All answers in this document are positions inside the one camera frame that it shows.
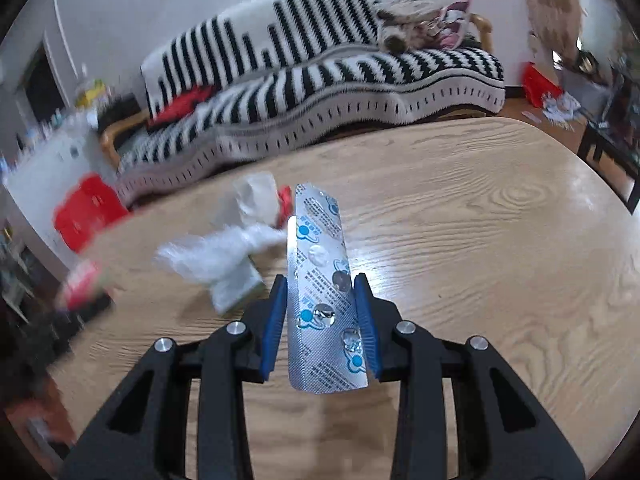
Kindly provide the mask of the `white paper cup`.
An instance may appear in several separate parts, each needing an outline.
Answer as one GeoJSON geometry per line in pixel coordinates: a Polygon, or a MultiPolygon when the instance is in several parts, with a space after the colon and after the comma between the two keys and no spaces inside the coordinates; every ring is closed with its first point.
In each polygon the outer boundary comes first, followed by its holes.
{"type": "Polygon", "coordinates": [[[280,202],[276,179],[271,172],[255,172],[233,183],[233,198],[239,226],[275,226],[280,202]]]}

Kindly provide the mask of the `white cabinet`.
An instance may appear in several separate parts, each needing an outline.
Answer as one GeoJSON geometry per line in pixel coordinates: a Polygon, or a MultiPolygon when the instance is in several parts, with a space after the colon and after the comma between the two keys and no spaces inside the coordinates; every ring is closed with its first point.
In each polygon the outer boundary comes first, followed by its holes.
{"type": "Polygon", "coordinates": [[[109,185],[116,172],[102,152],[99,136],[85,113],[66,119],[38,144],[4,181],[6,218],[36,259],[58,280],[77,263],[54,227],[55,208],[86,174],[109,185]]]}

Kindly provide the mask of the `red plastic strip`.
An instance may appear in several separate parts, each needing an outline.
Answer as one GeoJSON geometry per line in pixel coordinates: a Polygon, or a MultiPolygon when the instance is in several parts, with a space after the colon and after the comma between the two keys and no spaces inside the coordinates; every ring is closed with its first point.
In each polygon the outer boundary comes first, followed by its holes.
{"type": "Polygon", "coordinates": [[[286,222],[288,222],[288,218],[294,214],[294,194],[292,192],[292,188],[288,185],[282,186],[282,188],[278,189],[278,201],[279,201],[279,212],[277,216],[276,227],[278,229],[283,229],[286,227],[286,222]]]}

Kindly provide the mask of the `plush toy on sofa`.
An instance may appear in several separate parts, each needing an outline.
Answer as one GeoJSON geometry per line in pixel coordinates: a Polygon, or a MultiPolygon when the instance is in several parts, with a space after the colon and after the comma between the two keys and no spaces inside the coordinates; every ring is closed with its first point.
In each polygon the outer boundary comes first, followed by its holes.
{"type": "Polygon", "coordinates": [[[401,53],[433,47],[440,31],[442,7],[430,0],[395,0],[374,5],[378,47],[401,53]]]}

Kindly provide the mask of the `red pig stool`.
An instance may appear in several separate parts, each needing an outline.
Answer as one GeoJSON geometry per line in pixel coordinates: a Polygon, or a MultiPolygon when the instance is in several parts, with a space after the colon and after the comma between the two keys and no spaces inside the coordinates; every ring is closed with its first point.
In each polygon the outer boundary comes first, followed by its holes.
{"type": "Polygon", "coordinates": [[[79,254],[96,234],[122,221],[128,214],[114,188],[92,172],[86,174],[55,208],[53,226],[66,246],[79,254]]]}

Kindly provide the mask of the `black plant stand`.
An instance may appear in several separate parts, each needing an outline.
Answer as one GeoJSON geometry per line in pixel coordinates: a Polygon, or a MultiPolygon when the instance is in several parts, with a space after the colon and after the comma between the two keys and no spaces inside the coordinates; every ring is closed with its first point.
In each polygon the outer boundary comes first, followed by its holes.
{"type": "Polygon", "coordinates": [[[584,108],[580,110],[587,122],[577,156],[586,162],[593,152],[591,168],[633,214],[639,205],[639,77],[622,66],[614,67],[613,73],[613,84],[602,112],[593,115],[584,108]],[[603,154],[634,181],[628,196],[600,169],[603,154]]]}

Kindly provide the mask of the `clear crumpled plastic wrap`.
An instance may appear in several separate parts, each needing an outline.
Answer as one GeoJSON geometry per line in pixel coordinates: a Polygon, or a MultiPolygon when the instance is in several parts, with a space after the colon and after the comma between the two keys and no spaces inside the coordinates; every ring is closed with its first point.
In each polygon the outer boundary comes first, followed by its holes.
{"type": "Polygon", "coordinates": [[[188,282],[210,284],[225,278],[251,255],[285,242],[285,230],[265,224],[226,226],[205,236],[188,235],[161,244],[154,260],[188,282]]]}

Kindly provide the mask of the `red cloth on sofa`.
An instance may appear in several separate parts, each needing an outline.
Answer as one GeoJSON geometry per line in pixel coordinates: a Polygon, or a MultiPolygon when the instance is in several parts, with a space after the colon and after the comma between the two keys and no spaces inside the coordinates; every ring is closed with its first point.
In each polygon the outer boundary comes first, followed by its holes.
{"type": "Polygon", "coordinates": [[[148,130],[165,128],[194,112],[198,104],[207,102],[218,92],[217,86],[198,86],[177,96],[169,105],[148,121],[148,130]]]}

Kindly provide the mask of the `red bag on floor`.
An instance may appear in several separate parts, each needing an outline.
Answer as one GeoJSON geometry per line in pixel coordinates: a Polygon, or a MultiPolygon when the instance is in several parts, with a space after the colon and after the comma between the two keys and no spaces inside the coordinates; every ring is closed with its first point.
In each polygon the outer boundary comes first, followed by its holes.
{"type": "Polygon", "coordinates": [[[556,99],[564,93],[563,89],[544,76],[533,62],[529,62],[523,70],[522,87],[525,99],[536,108],[543,108],[545,99],[556,99]]]}

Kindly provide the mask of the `silver pill blister pack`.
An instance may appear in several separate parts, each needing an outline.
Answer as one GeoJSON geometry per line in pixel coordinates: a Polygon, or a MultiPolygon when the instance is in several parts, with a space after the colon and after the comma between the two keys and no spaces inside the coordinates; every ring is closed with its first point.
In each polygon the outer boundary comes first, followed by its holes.
{"type": "Polygon", "coordinates": [[[288,241],[288,378],[313,394],[366,388],[352,277],[337,200],[299,184],[288,241]]]}

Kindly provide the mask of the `black white striped sofa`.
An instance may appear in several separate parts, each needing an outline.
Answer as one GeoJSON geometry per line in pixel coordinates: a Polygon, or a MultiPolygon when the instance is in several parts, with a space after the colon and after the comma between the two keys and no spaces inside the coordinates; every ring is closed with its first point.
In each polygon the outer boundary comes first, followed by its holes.
{"type": "Polygon", "coordinates": [[[347,125],[402,126],[454,110],[496,114],[503,69],[481,41],[402,53],[378,47],[374,5],[395,0],[253,0],[201,22],[143,61],[148,108],[103,135],[124,204],[168,193],[239,162],[273,157],[347,125]],[[165,128],[148,121],[184,92],[217,86],[165,128]]]}

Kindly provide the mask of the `watermelon plush toy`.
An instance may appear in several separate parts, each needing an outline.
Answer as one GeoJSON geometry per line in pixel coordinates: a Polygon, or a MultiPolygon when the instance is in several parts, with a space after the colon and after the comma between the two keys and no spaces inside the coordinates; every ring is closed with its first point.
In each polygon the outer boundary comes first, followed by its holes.
{"type": "Polygon", "coordinates": [[[61,311],[77,310],[103,295],[109,295],[114,287],[114,280],[101,263],[81,260],[67,274],[56,293],[54,304],[61,311]]]}

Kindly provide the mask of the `pink patterned cushion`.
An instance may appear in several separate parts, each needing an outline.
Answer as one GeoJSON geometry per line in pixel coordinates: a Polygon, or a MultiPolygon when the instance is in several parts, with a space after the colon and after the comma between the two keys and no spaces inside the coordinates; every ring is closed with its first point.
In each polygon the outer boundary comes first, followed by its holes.
{"type": "Polygon", "coordinates": [[[442,8],[438,19],[435,44],[440,50],[452,50],[462,44],[468,29],[471,0],[458,0],[442,8]]]}

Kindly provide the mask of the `beige patterned curtain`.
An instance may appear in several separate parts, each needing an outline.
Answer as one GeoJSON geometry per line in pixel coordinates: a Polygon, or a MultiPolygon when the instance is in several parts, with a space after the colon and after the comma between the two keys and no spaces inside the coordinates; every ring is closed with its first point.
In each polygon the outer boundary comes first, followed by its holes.
{"type": "Polygon", "coordinates": [[[541,44],[563,60],[574,61],[582,29],[579,0],[526,0],[530,24],[541,44]]]}

